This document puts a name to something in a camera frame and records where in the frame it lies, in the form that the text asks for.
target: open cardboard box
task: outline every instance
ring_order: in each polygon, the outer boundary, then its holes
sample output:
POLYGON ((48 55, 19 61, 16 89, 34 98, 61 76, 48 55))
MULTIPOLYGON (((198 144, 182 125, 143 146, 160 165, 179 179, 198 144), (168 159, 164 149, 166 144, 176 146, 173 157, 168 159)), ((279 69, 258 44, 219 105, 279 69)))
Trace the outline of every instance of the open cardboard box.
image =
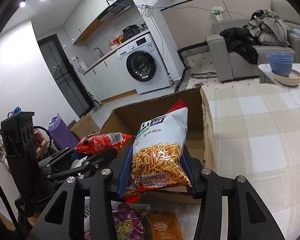
MULTIPOLYGON (((211 112, 208 100, 201 88, 183 90, 160 98, 116 108, 101 128, 100 133, 121 132, 136 135, 143 122, 165 114, 179 99, 188 106, 188 134, 186 137, 188 151, 193 158, 200 160, 203 167, 215 171, 211 112)), ((191 198, 187 195, 184 186, 149 192, 178 202, 189 202, 191 198)))

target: black jacket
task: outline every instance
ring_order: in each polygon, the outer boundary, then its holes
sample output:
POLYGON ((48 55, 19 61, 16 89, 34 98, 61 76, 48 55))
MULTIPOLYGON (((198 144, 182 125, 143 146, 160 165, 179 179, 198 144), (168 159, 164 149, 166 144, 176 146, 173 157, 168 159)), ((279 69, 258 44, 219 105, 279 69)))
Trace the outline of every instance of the black jacket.
POLYGON ((252 47, 258 42, 253 39, 248 30, 234 27, 222 31, 220 35, 225 38, 228 52, 235 51, 250 64, 258 64, 258 52, 252 47))

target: gray coat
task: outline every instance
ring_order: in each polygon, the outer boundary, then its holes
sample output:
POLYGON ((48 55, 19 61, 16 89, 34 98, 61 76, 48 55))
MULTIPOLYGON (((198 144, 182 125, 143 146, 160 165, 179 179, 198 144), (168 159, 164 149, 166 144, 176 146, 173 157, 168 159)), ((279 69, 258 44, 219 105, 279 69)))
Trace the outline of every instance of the gray coat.
POLYGON ((263 10, 261 17, 250 21, 243 26, 251 35, 258 38, 262 45, 288 47, 288 34, 292 33, 290 27, 285 25, 275 12, 263 10))

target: purple bag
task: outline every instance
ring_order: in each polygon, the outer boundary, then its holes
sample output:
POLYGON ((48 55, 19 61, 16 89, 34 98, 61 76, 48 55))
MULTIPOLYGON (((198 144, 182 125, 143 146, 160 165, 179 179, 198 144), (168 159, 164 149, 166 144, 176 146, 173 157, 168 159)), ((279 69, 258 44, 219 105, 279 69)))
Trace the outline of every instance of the purple bag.
POLYGON ((75 148, 77 147, 79 140, 74 136, 74 134, 70 131, 68 126, 59 116, 55 116, 52 118, 49 126, 46 128, 53 141, 61 148, 75 148))

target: sofa armrest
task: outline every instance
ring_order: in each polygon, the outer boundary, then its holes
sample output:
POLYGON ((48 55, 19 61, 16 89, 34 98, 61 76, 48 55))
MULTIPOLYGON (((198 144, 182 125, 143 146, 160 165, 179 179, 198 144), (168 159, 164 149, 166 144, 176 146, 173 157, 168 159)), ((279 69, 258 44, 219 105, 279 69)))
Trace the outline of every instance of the sofa armrest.
POLYGON ((294 33, 288 34, 288 41, 291 45, 291 48, 296 52, 295 63, 300 63, 300 37, 294 33))
POLYGON ((232 80, 232 67, 225 39, 220 35, 207 36, 207 42, 216 67, 219 81, 232 80))

